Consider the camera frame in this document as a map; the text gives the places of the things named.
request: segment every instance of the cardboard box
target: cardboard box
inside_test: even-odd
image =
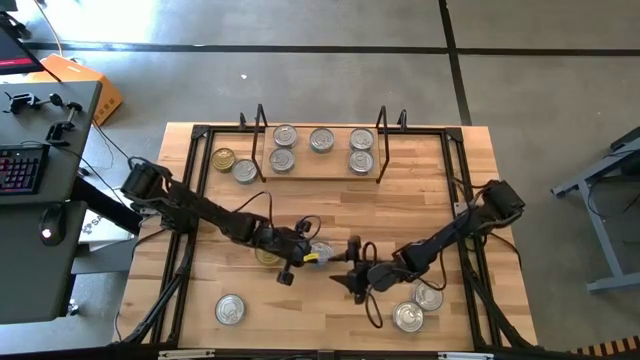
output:
[[[122,95],[118,89],[107,79],[104,74],[91,70],[88,67],[67,60],[59,55],[51,54],[41,61],[42,65],[64,81],[99,81],[102,83],[102,91],[96,112],[93,119],[98,125],[102,125],[109,115],[122,104]],[[27,77],[29,82],[55,82],[46,71],[31,73]],[[73,99],[62,99],[63,101],[73,101]]]

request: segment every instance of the can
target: can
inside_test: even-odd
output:
[[[221,173],[228,173],[236,162],[236,155],[231,149],[220,148],[213,152],[211,162],[213,163],[214,169]]]
[[[256,180],[258,176],[258,169],[256,169],[253,161],[249,159],[238,160],[233,169],[231,170],[233,177],[242,185],[251,184]]]
[[[327,128],[317,128],[311,132],[309,137],[309,146],[311,150],[318,154],[325,154],[331,151],[335,137],[333,132]]]
[[[364,176],[373,169],[373,155],[368,151],[356,150],[349,155],[349,170],[352,173]]]
[[[318,254],[316,267],[322,267],[327,263],[327,261],[329,261],[329,258],[333,256],[333,249],[331,248],[331,245],[322,241],[312,243],[311,252]]]
[[[271,168],[276,174],[284,175],[293,170],[296,158],[293,156],[291,150],[280,148],[273,150],[271,156],[269,156],[269,162],[271,163]]]
[[[273,141],[278,146],[292,148],[298,142],[298,132],[289,124],[280,125],[273,130]]]
[[[357,128],[351,132],[349,145],[352,150],[371,150],[373,146],[373,133],[366,128]]]
[[[411,298],[416,304],[427,311],[438,310],[444,301],[442,291],[434,290],[422,282],[413,289]]]
[[[396,305],[393,309],[393,323],[405,332],[416,332],[422,327],[424,314],[420,306],[411,301]]]
[[[256,255],[256,259],[258,259],[258,261],[262,265],[271,266],[280,262],[279,257],[277,257],[276,255],[273,255],[268,251],[264,251],[262,249],[256,249],[255,255]]]
[[[244,315],[244,301],[238,295],[225,295],[216,304],[216,319],[223,325],[235,325]]]

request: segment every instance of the black desk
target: black desk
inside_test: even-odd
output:
[[[70,143],[67,150],[82,154],[100,89],[95,81],[0,85],[0,110],[9,107],[3,92],[31,92],[40,99],[57,93],[64,102],[79,103],[83,111],[64,139]],[[51,124],[66,120],[67,114],[52,105],[38,111],[24,109],[19,115],[0,113],[0,144],[45,143]],[[140,216],[77,177],[79,164],[77,156],[51,147],[38,194],[0,196],[0,324],[53,320],[66,309],[75,279],[71,265],[87,209],[134,234],[139,231]],[[40,215],[52,203],[67,200],[65,239],[57,246],[43,245],[38,235]]]

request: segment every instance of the robotic arm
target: robotic arm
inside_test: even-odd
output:
[[[299,221],[295,229],[273,227],[271,219],[263,216],[226,210],[173,180],[169,169],[148,161],[133,166],[121,190],[136,206],[160,212],[163,228],[186,233],[200,218],[217,226],[236,244],[283,258],[286,263],[277,278],[281,284],[293,283],[290,267],[303,266],[305,255],[311,252],[305,236],[311,229],[309,221]]]
[[[478,206],[476,201],[480,196],[484,204]],[[356,304],[361,304],[369,286],[382,292],[396,283],[413,282],[429,271],[431,263],[447,246],[468,236],[486,235],[495,228],[508,226],[522,215],[523,209],[524,202],[506,181],[489,181],[454,221],[429,239],[409,243],[394,251],[391,261],[368,260],[364,255],[361,259],[360,239],[350,239],[347,251],[330,261],[353,261],[354,268],[346,276],[331,278],[345,285],[354,294]]]

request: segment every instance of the desk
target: desk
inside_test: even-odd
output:
[[[177,179],[184,170],[190,123],[169,123],[158,163],[168,167]],[[483,184],[498,176],[489,131],[486,127],[463,128],[471,178]],[[249,158],[251,135],[217,134],[214,149],[229,147],[237,158]],[[425,238],[452,220],[439,139],[424,135],[389,136],[391,161],[382,182],[375,181],[259,181],[243,186],[230,174],[211,169],[205,195],[232,209],[251,195],[268,190],[274,196],[273,213],[277,225],[293,226],[302,215],[318,214],[323,226],[318,239],[328,241],[334,251],[343,251],[350,235],[378,245],[381,257],[408,241]],[[263,136],[258,149],[264,144]],[[196,156],[200,163],[202,152]],[[199,166],[195,166],[195,188]],[[247,211],[265,214],[267,199],[256,199]],[[149,221],[141,236],[158,229]],[[497,231],[512,241],[511,231]],[[373,328],[363,305],[329,275],[344,274],[349,264],[332,264],[323,269],[306,266],[294,269],[291,287],[276,282],[280,267],[261,266],[251,249],[232,244],[217,228],[201,221],[196,254],[185,305],[181,348],[253,349],[351,349],[351,350],[471,350],[471,334],[462,287],[457,249],[444,252],[449,285],[444,304],[427,313],[416,334],[406,334],[392,326],[391,311],[409,300],[412,286],[395,285],[376,294],[385,326]],[[165,233],[138,247],[120,309],[119,327],[131,333],[150,309],[160,288],[170,235]],[[516,255],[504,244],[489,240],[486,246],[494,297],[509,320],[525,339],[535,343],[527,296]],[[426,275],[440,283],[442,273],[433,266]],[[248,313],[237,326],[224,326],[215,319],[218,299],[228,293],[240,295]],[[173,303],[165,318],[166,338]],[[481,316],[483,333],[488,334],[486,316]]]
[[[92,82],[0,85],[0,110],[9,108],[3,94],[33,93],[46,100],[57,93],[67,103],[77,102],[83,111],[73,119],[64,139],[68,151],[51,147],[37,194],[0,196],[0,324],[53,320],[66,309],[73,286],[71,264],[87,208],[116,224],[137,232],[140,216],[76,176],[101,85]],[[67,120],[68,111],[51,104],[40,110],[25,108],[20,114],[0,113],[0,144],[22,141],[46,143],[49,127]],[[67,234],[57,246],[45,246],[39,237],[41,214],[52,203],[65,202]]]

